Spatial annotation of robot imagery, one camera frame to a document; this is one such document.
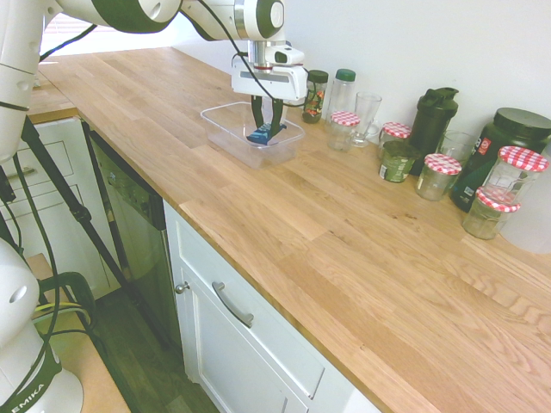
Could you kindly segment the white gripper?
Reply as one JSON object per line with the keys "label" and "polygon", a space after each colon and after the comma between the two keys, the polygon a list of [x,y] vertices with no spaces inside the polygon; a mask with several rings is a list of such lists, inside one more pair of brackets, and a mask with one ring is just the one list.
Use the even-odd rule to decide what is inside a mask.
{"label": "white gripper", "polygon": [[256,128],[263,124],[262,96],[272,96],[269,140],[282,130],[283,101],[298,101],[306,96],[304,53],[265,53],[262,63],[232,60],[232,89],[252,95],[251,111]]}

